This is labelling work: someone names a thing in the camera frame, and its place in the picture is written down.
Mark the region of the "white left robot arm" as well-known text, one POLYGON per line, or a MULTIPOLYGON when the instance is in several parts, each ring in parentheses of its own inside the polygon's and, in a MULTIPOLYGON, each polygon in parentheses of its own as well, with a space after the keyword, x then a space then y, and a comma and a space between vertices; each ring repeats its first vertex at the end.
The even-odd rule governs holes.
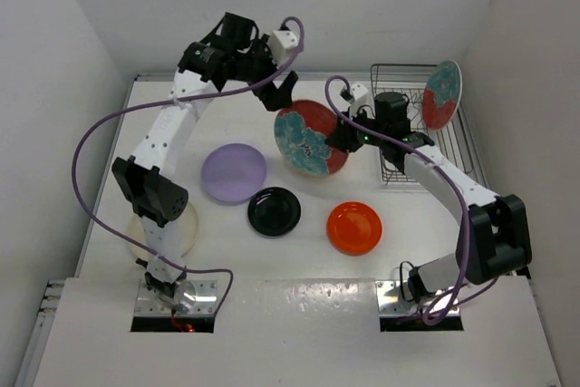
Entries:
POLYGON ((255 21, 224 14, 184 51, 169 98, 144 139, 128 158, 112 163, 112 174, 144 230, 146 286, 174 305, 188 282, 179 219, 189 194, 173 180, 179 158, 201 115, 229 81, 244 83, 267 111, 291 105, 297 74, 274 83, 304 49, 304 34, 291 31, 291 21, 286 18, 271 34, 262 34, 255 21))

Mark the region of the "red teal floral plate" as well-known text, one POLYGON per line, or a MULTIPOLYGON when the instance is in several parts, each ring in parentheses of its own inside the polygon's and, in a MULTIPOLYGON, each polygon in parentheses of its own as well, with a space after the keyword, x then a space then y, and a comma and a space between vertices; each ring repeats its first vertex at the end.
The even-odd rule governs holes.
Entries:
POLYGON ((294 101, 275 117, 275 143, 291 168, 307 176, 326 178, 348 160, 346 152, 326 143, 336 127, 335 113, 320 102, 294 101))
POLYGON ((454 117, 463 92, 459 64, 453 60, 440 63, 427 80, 421 103, 422 119, 428 130, 439 131, 454 117))

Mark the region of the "cream bear plate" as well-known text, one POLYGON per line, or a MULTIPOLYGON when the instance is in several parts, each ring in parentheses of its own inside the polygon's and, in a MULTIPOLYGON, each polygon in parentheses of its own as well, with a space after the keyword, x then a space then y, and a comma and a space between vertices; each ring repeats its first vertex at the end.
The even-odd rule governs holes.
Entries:
MULTIPOLYGON (((179 223, 180 234, 180 253, 185 256, 196 243, 198 234, 198 214, 195 207, 189 202, 177 220, 179 223)), ((142 245, 146 245, 145 232, 137 215, 133 215, 126 227, 125 235, 135 239, 142 245)), ((142 260, 149 259, 149 253, 144 249, 128 243, 130 252, 137 258, 142 260)))

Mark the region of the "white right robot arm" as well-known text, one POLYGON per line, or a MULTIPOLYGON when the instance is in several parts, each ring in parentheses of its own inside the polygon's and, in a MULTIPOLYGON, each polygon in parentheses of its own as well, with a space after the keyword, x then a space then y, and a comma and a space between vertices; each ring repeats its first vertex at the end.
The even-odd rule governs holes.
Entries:
POLYGON ((531 263, 523 200, 513 194, 499 195, 452 164, 432 138, 412 129, 402 95, 380 94, 373 116, 364 111, 338 111, 336 116, 336 128, 327 140, 331 146, 347 152, 363 145, 376 147, 459 224, 458 242, 451 254, 411 269, 407 288, 414 303, 443 289, 457 295, 465 284, 483 285, 531 263))

